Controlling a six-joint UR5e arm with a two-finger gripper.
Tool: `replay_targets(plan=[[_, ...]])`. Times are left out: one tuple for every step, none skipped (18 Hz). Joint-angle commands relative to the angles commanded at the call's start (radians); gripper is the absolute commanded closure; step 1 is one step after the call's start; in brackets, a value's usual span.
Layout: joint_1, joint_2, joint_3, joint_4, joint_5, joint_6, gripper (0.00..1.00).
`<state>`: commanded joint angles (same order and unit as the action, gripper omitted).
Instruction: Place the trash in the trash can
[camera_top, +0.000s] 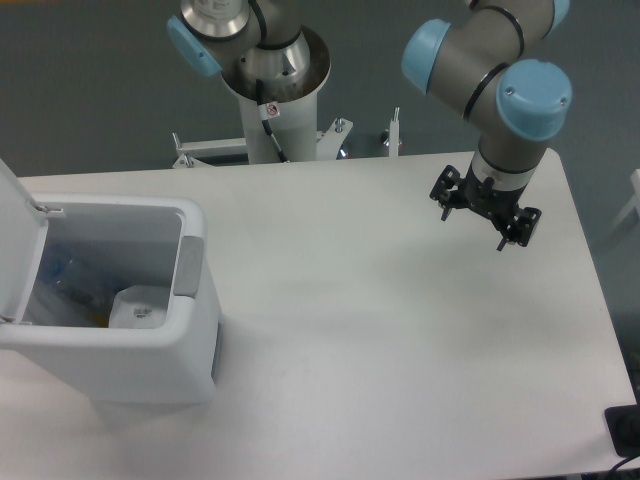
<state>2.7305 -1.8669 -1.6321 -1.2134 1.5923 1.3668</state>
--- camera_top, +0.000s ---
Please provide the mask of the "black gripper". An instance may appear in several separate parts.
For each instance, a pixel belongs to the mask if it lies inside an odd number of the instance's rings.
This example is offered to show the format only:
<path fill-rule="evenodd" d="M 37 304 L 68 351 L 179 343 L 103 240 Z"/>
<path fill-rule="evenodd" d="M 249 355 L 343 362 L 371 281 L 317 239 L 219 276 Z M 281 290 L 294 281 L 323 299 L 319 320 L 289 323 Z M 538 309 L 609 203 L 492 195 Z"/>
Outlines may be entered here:
<path fill-rule="evenodd" d="M 491 177 L 480 181 L 472 168 L 464 179 L 455 167 L 447 165 L 429 197 L 442 209 L 442 221 L 447 220 L 452 210 L 466 208 L 485 218 L 492 217 L 492 224 L 501 234 L 497 250 L 502 251 L 507 244 L 526 247 L 541 218 L 539 209 L 518 206 L 524 190 L 524 187 L 498 190 Z"/>

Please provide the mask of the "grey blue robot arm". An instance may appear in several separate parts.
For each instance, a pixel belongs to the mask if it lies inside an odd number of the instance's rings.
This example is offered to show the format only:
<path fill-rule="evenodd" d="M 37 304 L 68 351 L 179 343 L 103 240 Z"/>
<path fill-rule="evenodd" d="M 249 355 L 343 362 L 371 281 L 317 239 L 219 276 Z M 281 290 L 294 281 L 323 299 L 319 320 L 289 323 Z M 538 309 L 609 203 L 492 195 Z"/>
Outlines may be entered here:
<path fill-rule="evenodd" d="M 526 246 L 538 209 L 519 200 L 561 130 L 572 86 L 556 65 L 527 50 L 564 19 L 565 1 L 472 1 L 461 27 L 439 19 L 408 41 L 403 75 L 481 133 L 466 173 L 446 167 L 431 198 L 444 212 L 488 219 L 503 244 Z M 253 163 L 314 161 L 317 95 L 330 72 L 326 44 L 295 1 L 184 1 L 167 22 L 177 52 L 198 74 L 221 76 L 239 101 Z"/>

